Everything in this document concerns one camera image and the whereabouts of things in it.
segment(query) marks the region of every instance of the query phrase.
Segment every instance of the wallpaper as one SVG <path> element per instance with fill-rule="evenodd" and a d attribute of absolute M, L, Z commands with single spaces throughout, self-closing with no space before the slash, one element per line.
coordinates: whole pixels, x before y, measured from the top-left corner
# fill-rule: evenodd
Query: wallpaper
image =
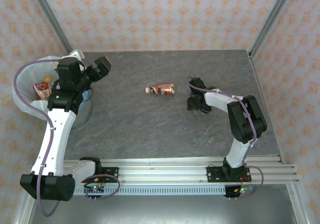
<path fill-rule="evenodd" d="M 36 0 L 0 0 L 0 216 L 13 223 L 22 173 L 38 155 L 45 122 L 22 114 L 11 97 L 13 77 L 24 63 L 65 52 Z"/>
<path fill-rule="evenodd" d="M 250 50 L 277 0 L 47 0 L 72 48 Z"/>
<path fill-rule="evenodd" d="M 289 0 L 254 64 L 277 141 L 320 223 L 320 0 Z"/>

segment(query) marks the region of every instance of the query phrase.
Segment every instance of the bottle cap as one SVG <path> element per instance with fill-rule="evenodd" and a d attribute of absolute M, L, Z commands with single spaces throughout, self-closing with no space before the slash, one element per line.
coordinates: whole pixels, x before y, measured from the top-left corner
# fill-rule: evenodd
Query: bottle cap
<path fill-rule="evenodd" d="M 51 80 L 52 80 L 51 76 L 46 76 L 44 78 L 44 81 L 47 82 L 47 83 L 49 83 Z"/>

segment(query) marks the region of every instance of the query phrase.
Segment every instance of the bottle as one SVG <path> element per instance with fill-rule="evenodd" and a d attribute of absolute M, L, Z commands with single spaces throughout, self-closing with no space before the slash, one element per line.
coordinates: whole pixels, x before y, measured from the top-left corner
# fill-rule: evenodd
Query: bottle
<path fill-rule="evenodd" d="M 49 84 L 50 92 L 51 92 L 52 91 L 52 87 L 53 87 L 55 82 L 52 80 L 51 76 L 49 76 L 49 75 L 44 78 L 44 81 Z M 57 84 L 56 89 L 57 90 L 60 89 L 59 84 Z"/>
<path fill-rule="evenodd" d="M 146 87 L 145 92 L 147 94 L 159 94 L 159 95 L 174 95 L 175 94 L 175 84 L 162 84 L 155 87 Z"/>

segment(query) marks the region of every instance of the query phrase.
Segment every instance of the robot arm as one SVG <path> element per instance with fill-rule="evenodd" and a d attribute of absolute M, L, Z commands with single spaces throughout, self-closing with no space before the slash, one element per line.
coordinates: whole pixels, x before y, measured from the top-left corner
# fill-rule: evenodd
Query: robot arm
<path fill-rule="evenodd" d="M 216 87 L 206 88 L 200 78 L 190 82 L 191 97 L 188 99 L 188 110 L 196 109 L 209 113 L 211 107 L 219 108 L 229 115 L 230 127 L 234 136 L 230 152 L 223 162 L 222 171 L 228 181 L 237 181 L 239 173 L 246 171 L 246 157 L 254 144 L 254 134 L 239 100 L 242 101 L 250 115 L 256 131 L 256 137 L 261 137 L 267 130 L 266 121 L 254 96 L 234 96 L 222 92 Z"/>
<path fill-rule="evenodd" d="M 53 123 L 54 131 L 51 148 L 43 166 L 42 162 L 52 131 L 48 123 L 39 155 L 31 173 L 23 174 L 20 179 L 21 186 L 33 198 L 37 196 L 38 176 L 41 176 L 41 199 L 70 200 L 75 186 L 97 172 L 97 162 L 100 161 L 97 158 L 95 160 L 82 159 L 66 173 L 63 171 L 66 144 L 79 106 L 83 102 L 83 92 L 89 90 L 93 82 L 102 79 L 111 69 L 111 63 L 106 57 L 100 57 L 95 61 L 97 67 L 91 65 L 87 68 L 81 58 L 84 58 L 81 51 L 73 51 L 58 62 L 59 80 L 57 85 L 59 84 L 59 89 L 57 86 L 52 87 L 47 106 L 48 116 Z"/>

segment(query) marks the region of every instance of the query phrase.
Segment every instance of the stone-textured tabletop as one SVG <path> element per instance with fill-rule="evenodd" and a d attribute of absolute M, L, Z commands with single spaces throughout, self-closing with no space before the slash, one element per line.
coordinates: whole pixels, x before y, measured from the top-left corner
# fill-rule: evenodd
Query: stone-textured tabletop
<path fill-rule="evenodd" d="M 93 113 L 72 130 L 65 159 L 225 156 L 233 135 L 228 114 L 187 111 L 189 76 L 201 77 L 235 95 L 254 95 L 267 119 L 258 86 L 244 50 L 85 53 L 89 65 L 100 56 L 112 62 L 110 73 L 92 85 Z M 173 96 L 146 94 L 145 87 L 175 83 Z M 278 154 L 268 130 L 252 154 Z"/>

